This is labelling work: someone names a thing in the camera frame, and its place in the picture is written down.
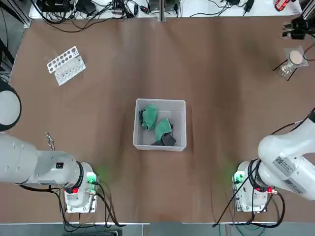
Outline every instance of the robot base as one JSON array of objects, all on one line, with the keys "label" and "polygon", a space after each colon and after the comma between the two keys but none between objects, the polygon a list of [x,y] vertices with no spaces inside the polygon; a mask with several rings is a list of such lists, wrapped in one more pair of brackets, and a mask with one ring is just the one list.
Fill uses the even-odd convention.
[{"label": "robot base", "polygon": [[97,185],[91,184],[96,182],[96,174],[92,167],[86,163],[81,162],[83,167],[83,180],[77,193],[67,193],[64,191],[64,198],[66,203],[67,213],[89,213],[96,211],[97,202]]},{"label": "robot base", "polygon": [[[237,172],[232,177],[234,193],[241,187],[242,183],[248,177],[249,164],[249,161],[242,162],[238,167]],[[260,190],[261,188],[259,187],[253,190],[251,181],[248,179],[235,195],[236,210],[239,212],[262,212],[261,210],[266,206],[268,194],[267,191],[261,192]]]},{"label": "robot base", "polygon": [[[239,188],[241,184],[233,184],[232,187],[233,187],[233,194],[237,191],[237,189]],[[235,206],[236,206],[236,211],[237,212],[251,212],[252,211],[252,205],[251,204],[246,204],[245,203],[245,197],[240,194],[242,190],[240,190],[235,198],[234,198],[234,202],[235,202]],[[253,206],[253,212],[254,213],[263,213],[263,212],[266,212],[267,210],[265,209],[264,211],[261,211],[262,209],[264,209],[266,204],[264,205],[260,205],[260,206]]]}]

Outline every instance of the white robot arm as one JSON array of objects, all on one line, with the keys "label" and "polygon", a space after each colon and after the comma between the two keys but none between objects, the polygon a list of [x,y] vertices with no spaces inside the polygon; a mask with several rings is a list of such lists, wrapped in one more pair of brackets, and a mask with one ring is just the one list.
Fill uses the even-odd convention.
[{"label": "white robot arm", "polygon": [[2,131],[21,116],[17,92],[0,80],[0,182],[55,185],[64,189],[68,212],[95,212],[96,175],[91,166],[62,151],[39,151]]},{"label": "white robot arm", "polygon": [[233,176],[237,211],[261,212],[270,187],[278,187],[315,199],[315,166],[303,155],[315,153],[315,112],[296,129],[269,135],[258,146],[260,160],[242,162]]}]

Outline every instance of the white plastic bin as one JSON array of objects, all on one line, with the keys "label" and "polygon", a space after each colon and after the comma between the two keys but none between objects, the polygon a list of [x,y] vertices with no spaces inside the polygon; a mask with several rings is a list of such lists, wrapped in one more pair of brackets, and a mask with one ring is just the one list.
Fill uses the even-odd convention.
[{"label": "white plastic bin", "polygon": [[[140,126],[139,111],[152,104],[158,108],[157,124],[168,118],[173,124],[172,136],[177,143],[171,146],[152,146],[155,142],[155,129],[146,130]],[[139,150],[183,151],[186,147],[186,103],[183,100],[143,99],[136,100],[134,114],[133,145]]]}]

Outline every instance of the green led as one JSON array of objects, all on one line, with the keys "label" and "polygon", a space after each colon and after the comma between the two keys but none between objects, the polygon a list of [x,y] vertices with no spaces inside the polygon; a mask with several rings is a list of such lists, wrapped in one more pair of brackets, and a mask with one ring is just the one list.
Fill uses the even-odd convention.
[{"label": "green led", "polygon": [[87,172],[87,183],[95,183],[96,181],[96,174],[93,172]]},{"label": "green led", "polygon": [[245,172],[244,171],[237,171],[234,174],[234,181],[235,183],[242,183],[244,181]]}]

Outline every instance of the brown table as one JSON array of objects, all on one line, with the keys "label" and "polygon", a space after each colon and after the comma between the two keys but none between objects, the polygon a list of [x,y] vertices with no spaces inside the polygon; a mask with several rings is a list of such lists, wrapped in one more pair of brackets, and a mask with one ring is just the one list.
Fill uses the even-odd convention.
[{"label": "brown table", "polygon": [[[302,119],[314,106],[314,67],[287,82],[272,68],[284,47],[289,17],[108,21],[80,33],[43,22],[25,31],[12,73],[23,104],[10,134],[89,162],[106,181],[120,222],[215,222],[231,197],[231,175],[257,158],[259,141]],[[64,29],[74,28],[64,24]],[[47,58],[77,46],[87,69],[59,87]],[[138,151],[132,145],[137,98],[183,99],[187,148]],[[0,222],[61,222],[57,198],[1,184]],[[284,193],[286,222],[314,222],[315,204]],[[275,222],[274,206],[256,219]],[[247,221],[249,214],[237,214]],[[78,214],[69,216],[78,221]],[[82,222],[104,222],[104,206]],[[223,222],[231,222],[229,211]]]}]

